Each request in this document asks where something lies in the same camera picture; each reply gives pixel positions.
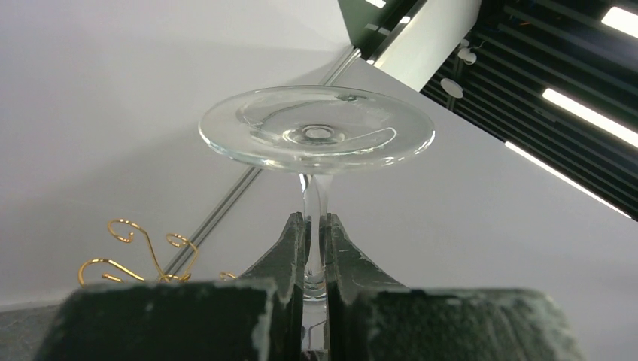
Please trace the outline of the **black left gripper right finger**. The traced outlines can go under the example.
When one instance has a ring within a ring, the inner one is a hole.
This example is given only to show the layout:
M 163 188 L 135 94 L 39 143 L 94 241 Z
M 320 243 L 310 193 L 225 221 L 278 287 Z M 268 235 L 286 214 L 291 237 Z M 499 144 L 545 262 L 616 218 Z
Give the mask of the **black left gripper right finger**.
M 377 266 L 329 214 L 332 360 L 581 360 L 565 313 L 521 288 L 410 288 Z

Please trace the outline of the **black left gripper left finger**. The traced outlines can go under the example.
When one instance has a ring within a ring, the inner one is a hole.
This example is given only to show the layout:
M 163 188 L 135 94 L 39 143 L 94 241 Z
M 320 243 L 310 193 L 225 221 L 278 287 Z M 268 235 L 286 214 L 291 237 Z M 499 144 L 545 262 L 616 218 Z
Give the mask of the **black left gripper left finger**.
M 232 281 L 95 285 L 62 304 L 37 360 L 298 360 L 305 221 Z

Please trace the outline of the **clear wine glass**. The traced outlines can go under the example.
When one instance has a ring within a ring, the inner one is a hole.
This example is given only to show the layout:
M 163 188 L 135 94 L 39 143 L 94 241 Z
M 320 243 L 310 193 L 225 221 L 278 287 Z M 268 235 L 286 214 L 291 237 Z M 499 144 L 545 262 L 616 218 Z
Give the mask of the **clear wine glass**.
M 326 248 L 333 178 L 376 170 L 423 153 L 430 117 L 407 102 L 339 86 L 279 86 L 232 96 L 199 122 L 216 153 L 255 168 L 299 175 L 306 228 L 302 349 L 327 339 Z

